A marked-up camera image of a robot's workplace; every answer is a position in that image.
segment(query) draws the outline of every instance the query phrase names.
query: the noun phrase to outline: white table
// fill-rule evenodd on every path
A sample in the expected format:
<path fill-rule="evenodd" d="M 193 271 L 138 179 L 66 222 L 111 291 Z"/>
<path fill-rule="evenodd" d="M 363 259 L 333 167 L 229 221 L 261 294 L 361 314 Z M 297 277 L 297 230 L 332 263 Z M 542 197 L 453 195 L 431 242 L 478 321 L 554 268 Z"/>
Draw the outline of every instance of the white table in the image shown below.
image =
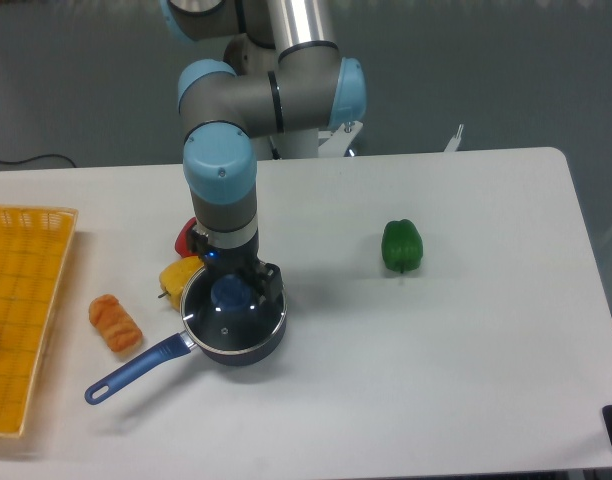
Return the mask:
<path fill-rule="evenodd" d="M 99 406 L 120 365 L 88 323 L 113 293 L 152 345 L 182 329 L 158 275 L 192 216 L 180 166 L 0 173 L 0 203 L 79 209 L 26 435 L 0 480 L 307 479 L 612 466 L 612 322 L 553 149 L 264 162 L 260 257 L 289 324 L 245 368 L 201 352 Z M 382 267 L 410 218 L 420 271 Z"/>

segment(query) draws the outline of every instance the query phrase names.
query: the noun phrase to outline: orange basket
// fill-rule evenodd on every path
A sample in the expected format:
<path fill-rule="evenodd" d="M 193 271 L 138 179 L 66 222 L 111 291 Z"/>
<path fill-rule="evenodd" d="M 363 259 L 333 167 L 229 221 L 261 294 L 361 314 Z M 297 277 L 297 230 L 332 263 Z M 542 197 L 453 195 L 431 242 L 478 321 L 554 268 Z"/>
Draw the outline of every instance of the orange basket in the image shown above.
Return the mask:
<path fill-rule="evenodd" d="M 0 436 L 19 437 L 77 210 L 0 205 Z"/>

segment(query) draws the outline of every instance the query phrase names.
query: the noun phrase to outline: pot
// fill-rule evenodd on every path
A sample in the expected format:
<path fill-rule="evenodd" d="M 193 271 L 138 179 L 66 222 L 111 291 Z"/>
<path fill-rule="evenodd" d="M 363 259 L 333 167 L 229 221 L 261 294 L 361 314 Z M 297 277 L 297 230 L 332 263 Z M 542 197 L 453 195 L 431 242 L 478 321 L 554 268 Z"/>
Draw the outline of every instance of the pot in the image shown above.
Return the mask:
<path fill-rule="evenodd" d="M 274 302 L 259 295 L 236 275 L 213 282 L 201 268 L 189 280 L 181 300 L 184 330 L 91 385 L 84 398 L 97 405 L 168 360 L 199 347 L 208 357 L 230 366 L 245 366 L 268 356 L 286 330 L 282 290 Z"/>

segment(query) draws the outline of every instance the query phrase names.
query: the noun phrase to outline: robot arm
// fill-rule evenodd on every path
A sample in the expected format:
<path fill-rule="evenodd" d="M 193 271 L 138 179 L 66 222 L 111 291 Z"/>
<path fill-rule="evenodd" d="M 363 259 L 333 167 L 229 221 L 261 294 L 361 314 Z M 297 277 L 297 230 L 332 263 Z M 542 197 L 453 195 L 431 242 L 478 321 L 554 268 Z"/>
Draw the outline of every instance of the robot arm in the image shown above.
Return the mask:
<path fill-rule="evenodd" d="M 357 60 L 339 54 L 323 0 L 186 2 L 210 7 L 209 15 L 194 16 L 174 1 L 168 0 L 174 18 L 183 18 L 180 28 L 195 38 L 201 29 L 193 22 L 208 25 L 213 16 L 219 21 L 211 32 L 232 33 L 244 4 L 257 4 L 272 25 L 274 70 L 237 76 L 225 62 L 201 60 L 184 70 L 178 86 L 184 173 L 198 222 L 195 248 L 218 277 L 257 275 L 257 163 L 250 139 L 359 120 L 366 108 L 363 73 Z M 235 23 L 241 31 L 242 22 Z M 255 25 L 262 35 L 264 21 Z"/>

